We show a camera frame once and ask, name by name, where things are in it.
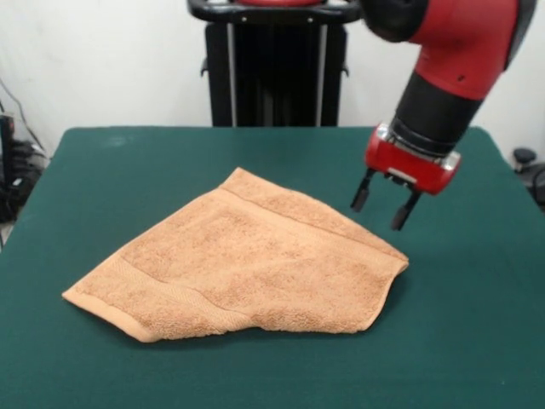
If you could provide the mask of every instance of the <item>towel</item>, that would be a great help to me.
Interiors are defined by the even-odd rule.
[[[408,258],[328,205],[237,168],[62,293],[143,343],[355,333]]]

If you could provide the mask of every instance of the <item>towel edge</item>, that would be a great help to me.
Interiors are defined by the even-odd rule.
[[[149,332],[140,322],[121,309],[115,308],[98,297],[83,294],[70,288],[62,293],[62,297],[77,307],[94,314],[110,324],[116,326],[127,335],[136,338],[142,343],[154,343],[160,339]]]
[[[268,209],[268,208],[263,208],[263,209],[265,209],[265,210],[268,210],[268,211],[271,212],[271,213],[274,213],[274,214],[276,214],[276,215],[278,215],[278,216],[280,216],[280,217],[283,217],[283,218],[289,218],[289,219],[291,219],[291,220],[294,220],[295,222],[299,222],[300,224],[304,224],[304,225],[309,226],[309,227],[311,227],[311,228],[316,228],[316,229],[322,230],[322,231],[324,231],[324,232],[326,232],[326,233],[334,234],[335,236],[342,237],[342,238],[344,238],[344,239],[346,239],[346,240],[351,240],[351,241],[357,242],[357,243],[359,243],[359,244],[361,244],[361,245],[365,245],[366,247],[373,248],[373,249],[375,249],[376,251],[379,251],[379,252],[381,252],[382,254],[385,254],[385,255],[387,255],[387,256],[392,256],[392,257],[398,258],[398,259],[401,260],[401,261],[404,261],[404,262],[409,262],[409,261],[410,261],[409,257],[408,257],[406,254],[404,254],[403,251],[401,251],[401,250],[398,249],[397,247],[391,245],[391,244],[388,243],[385,239],[379,237],[378,235],[376,235],[375,233],[371,232],[369,229],[365,228],[365,227],[362,226],[361,224],[355,222],[355,221],[354,221],[353,219],[351,219],[350,217],[348,217],[348,216],[342,214],[339,210],[333,208],[333,207],[330,206],[329,204],[327,204],[327,203],[325,203],[325,202],[322,202],[322,201],[320,201],[320,200],[314,198],[313,196],[311,196],[311,195],[309,195],[309,194],[307,194],[307,193],[300,192],[300,191],[297,191],[297,190],[294,190],[294,189],[291,189],[291,188],[288,188],[288,187],[284,187],[284,186],[282,186],[282,185],[280,185],[280,184],[277,184],[277,183],[275,183],[275,182],[273,182],[273,181],[269,181],[268,179],[265,179],[265,178],[263,178],[263,177],[261,177],[261,176],[258,176],[258,175],[256,175],[256,174],[254,174],[254,173],[252,173],[252,172],[250,172],[250,171],[248,171],[248,170],[246,170],[246,169],[240,167],[240,166],[236,167],[236,168],[234,169],[234,171],[229,175],[229,177],[228,177],[223,183],[221,183],[221,184],[217,187],[217,189],[214,189],[214,190],[211,191],[210,193],[213,193],[213,192],[215,192],[215,191],[217,191],[217,190],[224,190],[224,191],[227,191],[227,192],[229,192],[229,193],[231,193],[231,194],[234,194],[235,196],[240,197],[236,191],[234,192],[233,190],[231,190],[231,189],[229,188],[229,183],[236,182],[236,179],[237,179],[237,178],[240,178],[241,180],[246,180],[246,181],[254,182],[254,183],[256,183],[256,184],[260,184],[260,185],[262,185],[263,187],[268,187],[269,189],[271,189],[272,192],[276,192],[276,193],[293,193],[293,194],[296,194],[296,195],[298,195],[298,196],[303,197],[305,200],[309,200],[309,201],[312,201],[312,202],[314,202],[314,203],[316,203],[316,204],[318,204],[318,205],[321,205],[321,206],[323,206],[324,208],[326,208],[327,210],[329,210],[330,212],[335,213],[335,216],[336,216],[336,217],[342,218],[346,223],[351,224],[351,225],[353,225],[354,227],[359,228],[359,229],[361,229],[361,230],[364,230],[366,233],[371,234],[371,235],[374,237],[375,240],[380,241],[381,244],[382,244],[383,246],[387,247],[387,248],[388,248],[389,250],[391,250],[394,254],[390,254],[390,253],[386,252],[384,249],[382,249],[382,248],[380,248],[380,247],[378,247],[378,246],[376,246],[376,245],[372,245],[372,244],[369,244],[369,243],[363,243],[363,242],[361,242],[361,241],[358,241],[358,240],[355,240],[355,239],[348,238],[348,237],[346,237],[346,236],[344,236],[344,235],[341,235],[341,234],[339,234],[339,233],[332,232],[332,231],[330,231],[329,229],[324,229],[324,228],[321,228],[321,227],[318,227],[318,226],[314,226],[314,225],[312,225],[312,224],[308,224],[308,223],[305,223],[305,222],[301,222],[301,221],[298,221],[298,220],[296,220],[296,219],[292,219],[291,217],[286,216],[286,215],[284,215],[284,214],[282,214],[282,213],[275,212],[274,210],[271,210],[271,209]],[[251,201],[251,200],[247,200],[247,199],[244,199],[244,198],[242,198],[242,197],[240,197],[240,198],[241,198],[242,200],[244,200],[244,201],[247,201],[247,202],[253,204],[253,205],[256,205],[256,206],[261,207],[260,205],[254,203],[254,202]]]
[[[376,311],[371,315],[369,320],[367,321],[367,326],[362,329],[361,331],[367,331],[369,330],[375,322],[378,320],[378,318],[381,316],[382,312],[384,311],[384,307],[386,306],[386,302],[388,300],[388,296],[390,295],[390,290],[392,290],[393,282],[409,267],[409,263],[405,263],[399,271],[396,274],[392,274],[392,277],[390,277],[387,281],[387,285],[384,287],[384,291],[381,294],[381,300],[379,302],[379,306]]]

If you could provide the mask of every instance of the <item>black cable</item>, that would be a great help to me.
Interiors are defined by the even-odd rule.
[[[20,119],[22,121],[22,123],[25,125],[25,128],[26,130],[28,131],[28,133],[31,135],[32,139],[36,142],[36,144],[40,147],[40,149],[42,149],[42,151],[45,152],[45,148],[43,147],[43,144],[42,142],[40,142],[40,140],[38,139],[38,137],[36,136],[36,134],[32,131],[31,127],[28,125],[28,123],[26,122],[26,117],[25,117],[25,111],[23,110],[23,105],[20,103],[20,101],[15,97],[15,95],[13,95],[11,93],[11,91],[9,90],[9,88],[6,86],[6,84],[4,83],[4,81],[2,80],[2,77],[0,77],[0,86],[2,86],[3,90],[6,92],[6,94],[9,95],[9,98],[11,98],[13,100],[13,102],[15,102],[15,105],[17,105],[17,107],[19,108],[19,113],[20,113]]]

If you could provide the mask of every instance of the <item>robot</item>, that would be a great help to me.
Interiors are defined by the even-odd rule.
[[[375,35],[391,43],[421,45],[394,117],[377,126],[370,138],[364,155],[367,171],[352,202],[354,211],[362,210],[377,173],[406,186],[411,196],[393,218],[394,230],[403,228],[424,193],[441,193],[455,176],[462,159],[456,145],[517,55],[536,3],[348,0],[338,5],[328,0],[188,0],[193,15],[216,23],[207,28],[208,56],[216,63],[205,63],[204,70],[217,72],[210,75],[210,87],[218,126],[336,126],[336,112],[326,107],[338,107],[339,77],[346,71],[346,33],[341,26],[348,22],[363,20]],[[223,25],[219,30],[217,23]],[[290,49],[290,41],[278,45],[288,30],[292,30],[292,42],[304,38],[308,47],[281,60],[268,50]],[[255,47],[263,44],[262,39],[268,41],[267,47]],[[256,55],[265,55],[266,63],[256,63]],[[285,65],[299,59],[301,65],[286,75]],[[280,69],[272,70],[271,65]],[[245,66],[250,69],[237,75],[237,67]],[[301,87],[299,92],[293,92],[297,87]],[[299,101],[294,95],[312,98]]]

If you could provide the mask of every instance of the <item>green tablecloth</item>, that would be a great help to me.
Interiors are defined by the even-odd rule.
[[[545,407],[545,220],[490,137],[401,233],[408,192],[349,210],[369,129],[70,130],[0,255],[0,408]],[[236,167],[323,200],[410,257],[352,336],[248,330],[140,344],[61,299]]]

